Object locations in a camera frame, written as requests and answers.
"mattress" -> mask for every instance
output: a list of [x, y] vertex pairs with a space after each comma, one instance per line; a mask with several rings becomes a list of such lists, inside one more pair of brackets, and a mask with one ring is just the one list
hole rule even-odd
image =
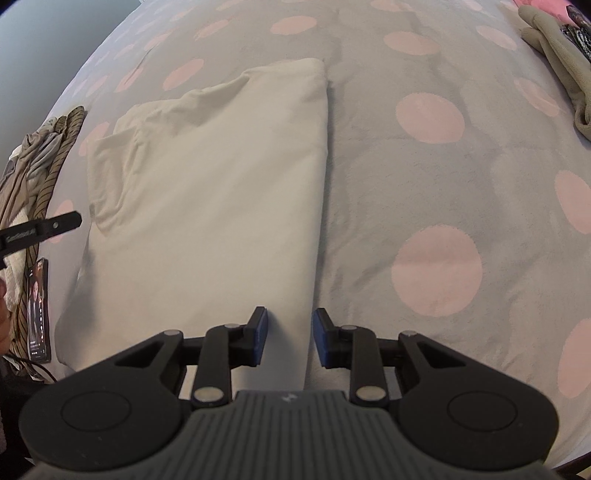
[[[588, 452], [591, 145], [525, 26], [508, 0], [146, 1], [49, 113], [89, 111], [48, 211], [76, 209], [83, 225], [40, 248], [52, 335], [88, 236], [91, 142], [134, 105], [317, 58], [329, 157], [315, 306], [383, 338], [416, 330], [531, 384], [561, 419], [548, 465]], [[311, 347], [302, 387], [347, 389], [347, 375]]]

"gray bedsheet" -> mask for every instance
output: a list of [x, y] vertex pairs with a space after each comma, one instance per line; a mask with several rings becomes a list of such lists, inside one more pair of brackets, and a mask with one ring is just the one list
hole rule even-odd
[[[89, 110], [41, 247], [52, 327], [88, 232], [85, 155], [131, 106], [282, 59], [322, 59], [330, 154], [316, 304], [337, 324], [417, 330], [548, 395], [548, 464], [591, 449], [591, 145], [503, 0], [148, 0], [50, 115]], [[309, 328], [309, 320], [302, 320]], [[60, 375], [66, 366], [52, 364]], [[307, 388], [346, 388], [310, 350]]]

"white logo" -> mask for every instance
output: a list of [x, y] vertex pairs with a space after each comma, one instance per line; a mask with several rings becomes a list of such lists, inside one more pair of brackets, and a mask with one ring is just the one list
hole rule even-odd
[[285, 397], [281, 397], [281, 399], [283, 401], [286, 401], [287, 403], [291, 403], [292, 400], [297, 400], [297, 395], [294, 395], [293, 393], [289, 393]]

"metal screw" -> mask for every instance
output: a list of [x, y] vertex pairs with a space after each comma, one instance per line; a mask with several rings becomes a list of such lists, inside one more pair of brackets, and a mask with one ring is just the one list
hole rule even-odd
[[211, 403], [223, 398], [223, 391], [218, 387], [201, 387], [195, 390], [193, 396], [203, 403]]
[[375, 385], [366, 385], [365, 387], [358, 388], [355, 394], [357, 398], [364, 401], [380, 401], [386, 396], [386, 391]]

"black cable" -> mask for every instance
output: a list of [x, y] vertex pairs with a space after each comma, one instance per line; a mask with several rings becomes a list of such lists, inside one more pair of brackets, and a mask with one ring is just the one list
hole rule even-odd
[[51, 374], [51, 372], [45, 368], [43, 365], [34, 362], [33, 360], [29, 360], [28, 358], [21, 358], [19, 356], [16, 356], [12, 353], [7, 353], [6, 356], [8, 358], [12, 358], [13, 360], [16, 360], [18, 362], [25, 362], [26, 364], [30, 364], [30, 365], [34, 365], [35, 367], [39, 367], [41, 368], [41, 370], [43, 370], [47, 375], [49, 375], [49, 378], [51, 378], [53, 380], [54, 383], [57, 383], [57, 379]]

